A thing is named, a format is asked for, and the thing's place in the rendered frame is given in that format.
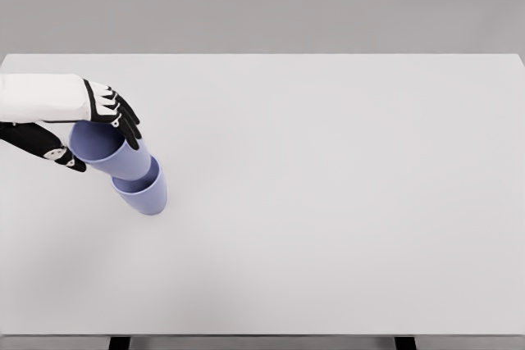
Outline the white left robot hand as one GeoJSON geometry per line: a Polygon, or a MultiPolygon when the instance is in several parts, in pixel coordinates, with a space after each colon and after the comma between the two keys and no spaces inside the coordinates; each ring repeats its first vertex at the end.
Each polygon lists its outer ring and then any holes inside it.
{"type": "Polygon", "coordinates": [[[134,150],[142,135],[130,104],[112,87],[76,74],[1,74],[0,141],[77,172],[86,164],[41,122],[110,125],[134,150]]]}

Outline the blue plastic cup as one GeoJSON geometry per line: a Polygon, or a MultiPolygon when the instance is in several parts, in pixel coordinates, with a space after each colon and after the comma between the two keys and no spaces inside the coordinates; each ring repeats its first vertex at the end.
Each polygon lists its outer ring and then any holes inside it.
{"type": "Polygon", "coordinates": [[[138,139],[139,148],[134,150],[111,125],[78,121],[71,129],[69,142],[81,161],[112,177],[138,180],[149,171],[151,158],[144,141],[138,139]]]}
{"type": "Polygon", "coordinates": [[[112,187],[120,197],[141,214],[153,216],[167,205],[167,182],[160,163],[150,157],[148,172],[138,180],[111,178],[112,187]]]}

